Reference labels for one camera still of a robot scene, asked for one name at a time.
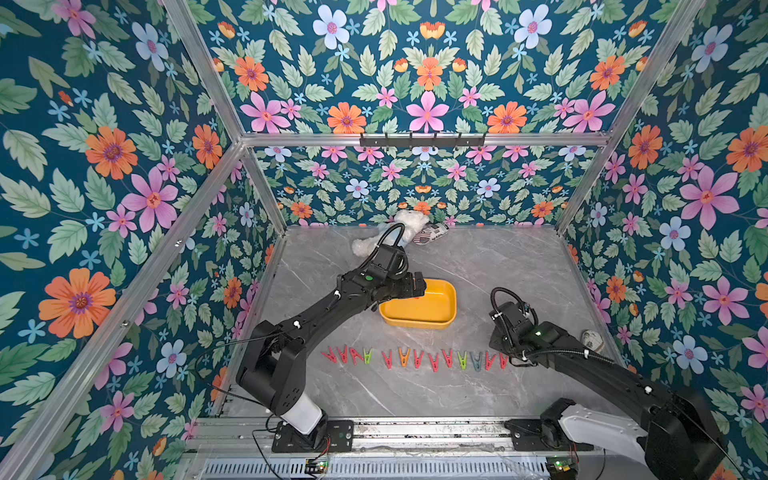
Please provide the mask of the grey teal clothespin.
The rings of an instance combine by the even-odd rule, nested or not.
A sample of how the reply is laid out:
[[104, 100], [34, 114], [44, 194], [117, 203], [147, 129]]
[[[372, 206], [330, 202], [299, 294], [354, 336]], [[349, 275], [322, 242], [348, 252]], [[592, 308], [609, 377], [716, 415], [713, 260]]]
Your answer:
[[480, 372], [483, 369], [483, 354], [481, 352], [471, 352], [470, 360], [476, 372]]

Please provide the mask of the yellow plastic storage box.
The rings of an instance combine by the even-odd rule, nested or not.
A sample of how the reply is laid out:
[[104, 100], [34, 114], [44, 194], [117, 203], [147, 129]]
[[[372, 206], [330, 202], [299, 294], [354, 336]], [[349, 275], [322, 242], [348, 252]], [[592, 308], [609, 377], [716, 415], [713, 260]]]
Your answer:
[[417, 298], [391, 300], [381, 304], [378, 312], [390, 326], [427, 330], [444, 330], [458, 313], [455, 287], [446, 280], [426, 279], [425, 294]]

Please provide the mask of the orange clothespin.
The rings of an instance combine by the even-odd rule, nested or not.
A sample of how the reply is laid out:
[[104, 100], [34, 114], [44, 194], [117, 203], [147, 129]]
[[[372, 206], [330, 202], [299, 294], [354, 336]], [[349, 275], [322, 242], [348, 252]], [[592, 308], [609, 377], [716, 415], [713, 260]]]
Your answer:
[[409, 365], [410, 353], [411, 353], [411, 349], [408, 347], [406, 347], [405, 349], [398, 348], [399, 361], [400, 361], [400, 365], [403, 368], [407, 368]]

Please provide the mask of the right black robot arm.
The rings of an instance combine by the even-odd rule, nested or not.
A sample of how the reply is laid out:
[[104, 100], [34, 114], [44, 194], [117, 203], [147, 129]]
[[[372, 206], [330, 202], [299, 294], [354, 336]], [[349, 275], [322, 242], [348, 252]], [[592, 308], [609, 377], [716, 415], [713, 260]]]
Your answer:
[[727, 443], [705, 398], [674, 391], [585, 346], [564, 328], [542, 322], [515, 292], [490, 293], [490, 347], [517, 368], [543, 367], [588, 387], [619, 409], [606, 414], [560, 398], [528, 429], [505, 427], [516, 438], [574, 452], [585, 444], [646, 466], [658, 479], [708, 479], [728, 459]]

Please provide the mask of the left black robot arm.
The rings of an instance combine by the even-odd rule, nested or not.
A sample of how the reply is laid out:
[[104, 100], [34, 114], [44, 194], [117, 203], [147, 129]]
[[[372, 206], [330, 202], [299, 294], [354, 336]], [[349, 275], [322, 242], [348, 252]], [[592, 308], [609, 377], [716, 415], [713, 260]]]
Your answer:
[[426, 292], [423, 274], [409, 270], [399, 245], [405, 231], [401, 222], [390, 226], [358, 267], [336, 278], [330, 293], [280, 323], [259, 323], [248, 339], [237, 385], [309, 441], [318, 442], [327, 424], [326, 412], [305, 393], [310, 353], [352, 317]]

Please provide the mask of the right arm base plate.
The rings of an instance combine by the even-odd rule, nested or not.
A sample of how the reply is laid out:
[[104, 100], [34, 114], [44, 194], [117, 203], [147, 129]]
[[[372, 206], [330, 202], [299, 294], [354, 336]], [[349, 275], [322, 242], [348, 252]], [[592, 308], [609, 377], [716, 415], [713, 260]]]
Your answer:
[[514, 448], [517, 451], [594, 451], [591, 444], [576, 443], [565, 434], [565, 431], [553, 420], [540, 419], [509, 419], [503, 422], [503, 427], [510, 433]]

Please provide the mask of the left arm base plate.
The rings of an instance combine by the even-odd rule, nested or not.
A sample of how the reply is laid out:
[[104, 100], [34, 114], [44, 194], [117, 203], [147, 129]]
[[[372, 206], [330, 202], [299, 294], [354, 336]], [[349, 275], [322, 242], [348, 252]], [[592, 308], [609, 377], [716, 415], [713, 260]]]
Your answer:
[[354, 440], [352, 420], [322, 420], [309, 434], [302, 434], [285, 421], [275, 431], [271, 450], [274, 453], [350, 452]]

